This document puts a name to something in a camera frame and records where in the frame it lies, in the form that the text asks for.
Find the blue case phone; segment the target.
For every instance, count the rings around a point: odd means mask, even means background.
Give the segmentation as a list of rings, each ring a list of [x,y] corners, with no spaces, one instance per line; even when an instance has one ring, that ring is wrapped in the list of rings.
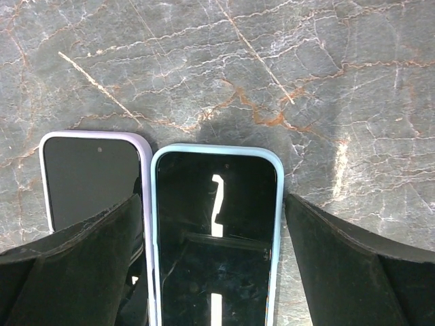
[[[174,143],[152,159],[155,325],[272,325],[283,164],[260,147]]]

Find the purple case phone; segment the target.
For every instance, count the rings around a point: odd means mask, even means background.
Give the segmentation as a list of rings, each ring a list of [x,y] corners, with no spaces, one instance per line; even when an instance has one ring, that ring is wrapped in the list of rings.
[[[153,325],[150,144],[131,132],[62,130],[44,135],[39,159],[48,225],[57,232],[137,194],[142,213],[118,310],[121,325]]]

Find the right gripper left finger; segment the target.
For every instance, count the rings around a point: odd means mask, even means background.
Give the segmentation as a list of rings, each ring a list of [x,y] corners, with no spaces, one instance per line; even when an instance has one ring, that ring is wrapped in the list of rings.
[[[147,325],[137,195],[1,254],[2,325]]]

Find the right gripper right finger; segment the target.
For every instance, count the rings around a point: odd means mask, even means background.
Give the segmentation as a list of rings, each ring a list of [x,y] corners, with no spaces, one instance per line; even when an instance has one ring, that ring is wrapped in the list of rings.
[[[433,325],[434,252],[327,213],[296,194],[285,217],[314,325]]]

